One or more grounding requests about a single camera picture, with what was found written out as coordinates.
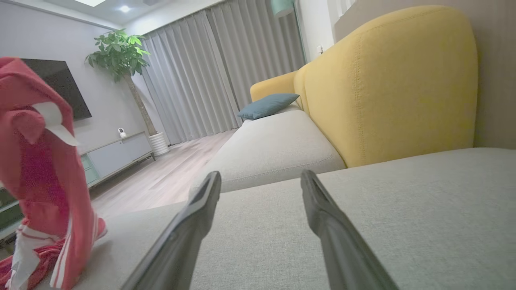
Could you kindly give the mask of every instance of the gray wall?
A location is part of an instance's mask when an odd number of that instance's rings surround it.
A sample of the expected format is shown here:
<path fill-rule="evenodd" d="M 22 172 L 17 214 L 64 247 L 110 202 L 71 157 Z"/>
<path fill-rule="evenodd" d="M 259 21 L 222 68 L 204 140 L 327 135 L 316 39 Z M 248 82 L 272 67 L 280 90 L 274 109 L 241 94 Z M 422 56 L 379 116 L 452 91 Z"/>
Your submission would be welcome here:
<path fill-rule="evenodd" d="M 337 40 L 383 14 L 446 5 L 468 16 L 479 57 L 476 147 L 516 149 L 515 0 L 358 0 L 335 24 Z"/>
<path fill-rule="evenodd" d="M 126 83 L 93 69 L 84 58 L 95 51 L 93 37 L 106 29 L 0 2 L 0 57 L 64 60 L 90 109 L 92 118 L 74 123 L 84 151 L 128 134 L 145 130 L 143 118 Z"/>

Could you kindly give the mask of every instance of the ceiling light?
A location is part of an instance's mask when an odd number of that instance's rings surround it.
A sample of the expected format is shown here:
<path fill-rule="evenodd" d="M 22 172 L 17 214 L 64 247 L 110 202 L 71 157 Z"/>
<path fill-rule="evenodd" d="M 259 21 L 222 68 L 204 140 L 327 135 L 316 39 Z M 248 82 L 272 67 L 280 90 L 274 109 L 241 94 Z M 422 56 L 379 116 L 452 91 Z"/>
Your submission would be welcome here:
<path fill-rule="evenodd" d="M 106 1 L 106 0 L 75 0 L 77 2 L 81 2 L 83 4 L 86 4 L 86 5 L 89 5 L 91 7 L 95 7 L 97 6 L 98 4 Z"/>
<path fill-rule="evenodd" d="M 120 11 L 122 11 L 124 13 L 129 12 L 129 10 L 130 10 L 130 8 L 127 5 L 124 5 L 124 6 L 120 7 Z"/>

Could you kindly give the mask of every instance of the sofa armrest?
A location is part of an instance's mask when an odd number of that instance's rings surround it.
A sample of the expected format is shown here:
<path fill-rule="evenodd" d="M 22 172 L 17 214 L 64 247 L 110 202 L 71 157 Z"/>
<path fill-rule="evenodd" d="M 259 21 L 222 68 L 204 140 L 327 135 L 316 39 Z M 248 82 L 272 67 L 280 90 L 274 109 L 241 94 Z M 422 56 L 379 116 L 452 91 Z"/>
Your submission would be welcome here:
<path fill-rule="evenodd" d="M 251 99 L 256 102 L 273 93 L 294 93 L 294 77 L 297 71 L 273 77 L 251 87 Z"/>

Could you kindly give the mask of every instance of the television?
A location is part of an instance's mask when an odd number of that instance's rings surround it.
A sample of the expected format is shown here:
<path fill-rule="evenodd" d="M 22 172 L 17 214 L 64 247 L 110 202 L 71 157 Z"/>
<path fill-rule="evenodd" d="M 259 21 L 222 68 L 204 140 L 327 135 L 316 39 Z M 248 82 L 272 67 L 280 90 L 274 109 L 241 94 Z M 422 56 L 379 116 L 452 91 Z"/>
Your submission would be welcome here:
<path fill-rule="evenodd" d="M 70 104 L 74 120 L 91 117 L 66 61 L 27 58 L 22 61 Z"/>

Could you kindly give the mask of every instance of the ribbed planter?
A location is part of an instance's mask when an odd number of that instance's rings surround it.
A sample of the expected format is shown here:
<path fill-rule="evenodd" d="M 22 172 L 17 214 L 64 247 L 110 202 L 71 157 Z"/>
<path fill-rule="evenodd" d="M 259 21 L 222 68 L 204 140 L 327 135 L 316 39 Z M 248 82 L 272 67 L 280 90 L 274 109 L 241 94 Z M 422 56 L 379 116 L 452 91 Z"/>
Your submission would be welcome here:
<path fill-rule="evenodd" d="M 163 132 L 159 132 L 156 135 L 152 135 L 149 137 L 151 141 L 152 150 L 154 151 L 154 156 L 160 156 L 170 152 L 170 149 L 165 142 L 165 135 Z"/>

